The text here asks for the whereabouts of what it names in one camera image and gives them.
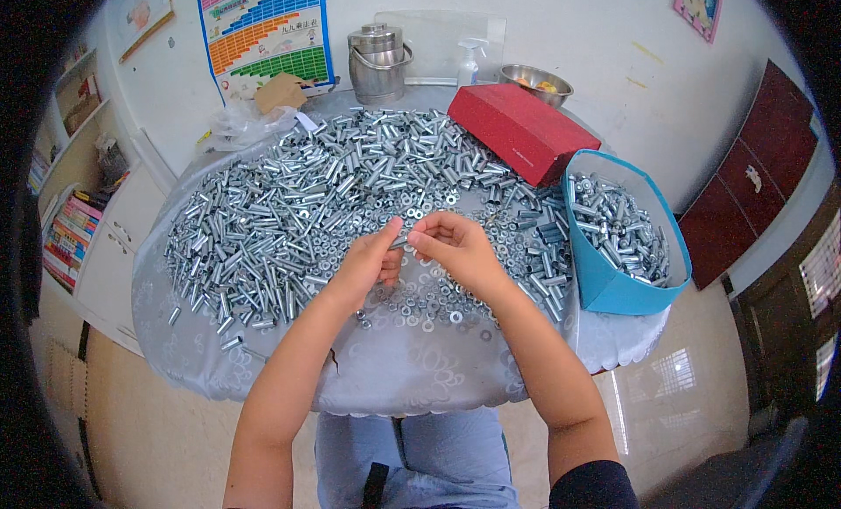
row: white spray bottle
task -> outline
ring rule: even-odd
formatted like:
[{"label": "white spray bottle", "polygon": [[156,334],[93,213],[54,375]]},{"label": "white spray bottle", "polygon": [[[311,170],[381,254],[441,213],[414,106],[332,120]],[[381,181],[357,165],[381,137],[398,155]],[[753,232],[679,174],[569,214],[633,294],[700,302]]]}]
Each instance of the white spray bottle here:
[{"label": "white spray bottle", "polygon": [[456,85],[459,88],[461,86],[472,86],[476,83],[476,75],[478,74],[475,52],[478,49],[482,52],[483,57],[487,57],[484,48],[489,45],[489,42],[481,38],[465,38],[458,42],[458,45],[464,48],[464,56],[462,62],[458,65]]}]

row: hand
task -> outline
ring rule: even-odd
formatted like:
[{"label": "hand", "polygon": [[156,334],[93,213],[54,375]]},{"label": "hand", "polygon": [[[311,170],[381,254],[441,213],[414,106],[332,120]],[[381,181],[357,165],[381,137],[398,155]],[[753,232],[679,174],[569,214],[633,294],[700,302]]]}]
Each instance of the hand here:
[{"label": "hand", "polygon": [[353,241],[342,267],[324,290],[347,303],[350,311],[355,311],[363,307],[365,296],[378,280],[389,286],[396,283],[403,248],[389,250],[389,246],[397,238],[401,227],[403,220],[394,217],[379,232]]},{"label": "hand", "polygon": [[417,250],[417,259],[440,262],[453,279],[486,303],[510,282],[475,220],[436,211],[417,221],[409,233],[409,244]]}]

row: lap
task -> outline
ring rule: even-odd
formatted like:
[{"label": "lap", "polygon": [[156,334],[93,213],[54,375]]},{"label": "lap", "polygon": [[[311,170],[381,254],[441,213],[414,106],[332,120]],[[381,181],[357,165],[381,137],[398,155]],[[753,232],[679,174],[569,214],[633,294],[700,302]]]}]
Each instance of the lap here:
[{"label": "lap", "polygon": [[510,485],[496,409],[407,417],[402,431],[409,469],[454,483]]},{"label": "lap", "polygon": [[390,418],[318,420],[315,461],[323,507],[360,506],[371,463],[389,466],[383,507],[516,506],[496,410],[407,417],[402,447]]}]

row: white lace tablecloth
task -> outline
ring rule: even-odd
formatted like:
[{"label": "white lace tablecloth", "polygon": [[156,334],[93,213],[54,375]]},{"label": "white lace tablecloth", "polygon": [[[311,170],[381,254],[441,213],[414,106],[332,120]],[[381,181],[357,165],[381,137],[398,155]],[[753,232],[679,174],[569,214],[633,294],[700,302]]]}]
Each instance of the white lace tablecloth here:
[{"label": "white lace tablecloth", "polygon": [[[445,110],[455,91],[430,86],[409,90],[404,101],[394,106],[396,109]],[[325,117],[355,104],[351,92],[326,96],[334,96],[335,102],[320,99],[314,103]],[[186,300],[173,292],[163,258],[166,234],[174,214],[206,173],[225,167],[237,157],[259,155],[263,148],[257,145],[228,157],[205,157],[192,164],[170,194],[134,260],[134,331],[146,361],[171,385],[210,399],[244,400],[263,362],[239,348],[222,353],[216,325],[207,312],[191,313]],[[459,204],[467,212],[478,201],[471,201],[466,195]],[[400,277],[407,285],[423,284],[419,281],[422,274],[436,268],[436,263],[422,267],[412,256],[406,257],[409,262]],[[492,322],[468,316],[459,325],[445,326],[435,321],[435,329],[424,332],[420,325],[395,324],[400,320],[395,320],[395,314],[389,312],[386,304],[379,303],[380,299],[373,291],[366,301],[371,328],[364,330],[356,319],[351,319],[339,332],[333,345],[337,365],[330,358],[325,362],[313,410],[355,416],[417,415],[499,406],[528,398],[514,358]],[[183,312],[170,326],[167,320],[176,305]],[[586,368],[595,373],[646,357],[657,345],[668,309],[644,316],[582,311],[574,280],[564,298],[564,314],[563,323],[558,325],[560,335]],[[237,323],[224,339],[243,336],[248,347],[268,355],[286,328],[279,325],[258,332]]]}]

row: black sleeve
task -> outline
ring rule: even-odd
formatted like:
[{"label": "black sleeve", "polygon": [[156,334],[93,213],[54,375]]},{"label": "black sleeve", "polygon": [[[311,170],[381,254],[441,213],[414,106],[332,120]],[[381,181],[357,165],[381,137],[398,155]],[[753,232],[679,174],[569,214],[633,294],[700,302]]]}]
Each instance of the black sleeve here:
[{"label": "black sleeve", "polygon": [[549,508],[633,507],[639,502],[625,468],[611,460],[579,465],[564,474],[549,493]]}]

